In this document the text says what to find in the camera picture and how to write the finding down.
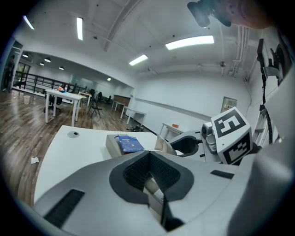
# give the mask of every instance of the trash can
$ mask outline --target trash can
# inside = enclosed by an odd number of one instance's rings
[[[28,105],[30,103],[30,96],[24,96],[24,104]]]

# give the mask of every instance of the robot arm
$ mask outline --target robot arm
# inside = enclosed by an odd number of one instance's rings
[[[206,162],[228,165],[239,162],[253,148],[251,126],[236,107],[212,117],[201,132],[185,132],[170,144],[182,157],[200,160],[204,155]]]

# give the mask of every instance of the desk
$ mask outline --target desk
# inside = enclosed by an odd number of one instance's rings
[[[71,131],[77,132],[79,137],[70,138],[68,133]],[[36,182],[34,202],[82,167],[111,159],[106,148],[106,136],[116,134],[136,137],[146,150],[154,150],[157,141],[157,136],[152,133],[89,130],[63,125],[43,159]]]
[[[144,119],[146,118],[146,115],[147,115],[146,113],[139,112],[139,111],[136,111],[136,110],[134,110],[134,109],[131,109],[131,108],[127,107],[127,106],[124,106],[124,108],[123,108],[123,110],[122,110],[122,113],[121,113],[121,119],[122,119],[123,114],[124,114],[124,109],[126,109],[126,112],[127,112],[127,110],[129,110],[129,111],[132,111],[132,112],[134,112],[134,113],[137,113],[137,114],[141,114],[141,115],[143,115],[143,120],[142,120],[142,122],[141,122],[141,125],[143,125],[143,123],[144,123]]]
[[[113,102],[112,102],[112,107],[114,106],[114,103],[116,103],[115,111],[116,111],[116,109],[117,109],[117,105],[118,105],[118,104],[125,106],[124,103],[121,103],[121,102],[118,102],[118,101],[113,101]]]
[[[88,96],[87,106],[89,106],[90,98],[92,97],[92,95],[89,93],[79,92],[79,95],[81,95],[81,94]]]
[[[165,123],[163,123],[163,125],[162,125],[162,128],[161,128],[161,131],[160,131],[159,135],[161,135],[161,133],[162,133],[162,131],[163,131],[163,128],[164,128],[164,126],[166,126],[166,128],[167,128],[168,130],[170,130],[170,131],[172,131],[172,132],[174,132],[174,133],[176,133],[176,134],[178,134],[178,135],[180,135],[180,134],[182,134],[182,133],[183,133],[183,131],[182,131],[182,130],[180,130],[180,129],[178,129],[178,128],[175,128],[175,127],[173,127],[172,125],[168,125],[168,124],[165,124]]]
[[[77,94],[71,94],[71,93],[67,93],[67,92],[61,93],[61,92],[54,90],[54,89],[46,89],[46,92],[47,92],[47,97],[46,97],[46,104],[45,104],[45,122],[48,123],[49,96],[53,95],[53,96],[55,96],[54,107],[53,107],[53,117],[55,117],[55,114],[56,114],[57,97],[74,101],[73,115],[72,115],[72,126],[75,126],[75,120],[78,121],[78,112],[76,113],[77,104],[78,104],[78,107],[80,107],[80,102],[81,102],[81,99],[83,98],[83,96],[77,95]]]

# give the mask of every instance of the blue book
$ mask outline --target blue book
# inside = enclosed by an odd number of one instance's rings
[[[124,154],[136,153],[144,150],[137,138],[124,135],[118,135],[118,137]]]

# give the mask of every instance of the folding chair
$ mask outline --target folding chair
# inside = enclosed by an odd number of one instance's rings
[[[97,98],[98,98],[98,95],[96,96],[96,99],[92,99],[92,100],[91,100],[91,106],[90,106],[90,108],[89,108],[89,110],[88,110],[88,112],[87,112],[87,114],[88,114],[89,111],[90,111],[90,109],[91,109],[91,108],[93,109],[93,112],[92,112],[90,118],[92,118],[92,115],[93,115],[94,112],[95,112],[95,115],[97,115],[97,113],[98,113],[99,116],[100,116],[100,110],[102,110],[102,109],[101,109],[101,108],[98,108],[98,106],[97,106]]]

